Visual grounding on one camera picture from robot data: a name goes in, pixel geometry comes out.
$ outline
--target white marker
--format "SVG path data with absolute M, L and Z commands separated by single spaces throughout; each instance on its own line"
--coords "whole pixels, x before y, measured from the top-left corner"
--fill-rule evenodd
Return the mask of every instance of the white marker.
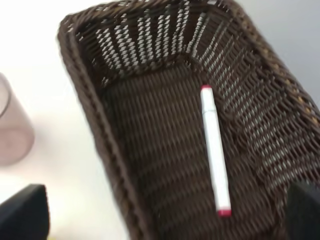
M 228 176 L 221 142 L 217 108 L 212 88 L 209 85 L 203 85 L 201 88 L 201 103 L 215 208 L 220 217 L 229 217 L 231 216 L 231 203 Z

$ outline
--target cup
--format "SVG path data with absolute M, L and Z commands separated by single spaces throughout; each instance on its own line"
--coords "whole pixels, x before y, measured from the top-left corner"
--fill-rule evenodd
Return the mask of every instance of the cup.
M 9 82 L 0 73 L 0 165 L 23 159 L 35 142 L 35 133 Z

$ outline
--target red marker end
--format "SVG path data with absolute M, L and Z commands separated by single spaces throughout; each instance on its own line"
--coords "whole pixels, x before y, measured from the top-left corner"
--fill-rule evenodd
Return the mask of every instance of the red marker end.
M 231 209 L 222 209 L 218 211 L 219 217 L 230 217 L 231 216 Z
M 208 85 L 208 84 L 206 84 L 206 85 L 202 85 L 201 90 L 202 90 L 202 89 L 210 89 L 210 88 L 211 88 L 211 86 Z

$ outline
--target wicker basket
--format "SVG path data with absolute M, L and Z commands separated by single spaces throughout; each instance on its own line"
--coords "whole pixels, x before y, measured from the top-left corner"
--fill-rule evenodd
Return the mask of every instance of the wicker basket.
M 286 239 L 290 183 L 320 182 L 320 113 L 239 5 L 101 4 L 68 15 L 58 39 L 132 239 Z M 202 84 L 219 113 L 227 219 L 215 209 Z

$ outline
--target white table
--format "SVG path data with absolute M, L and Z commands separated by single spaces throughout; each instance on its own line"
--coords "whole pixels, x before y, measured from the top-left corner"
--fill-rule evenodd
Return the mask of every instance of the white table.
M 0 202 L 29 183 L 45 184 L 51 234 L 57 240 L 128 238 L 56 40 L 65 15 L 100 2 L 0 1 L 0 72 L 11 82 L 36 130 L 30 155 L 0 168 Z M 241 2 L 318 102 L 320 2 Z

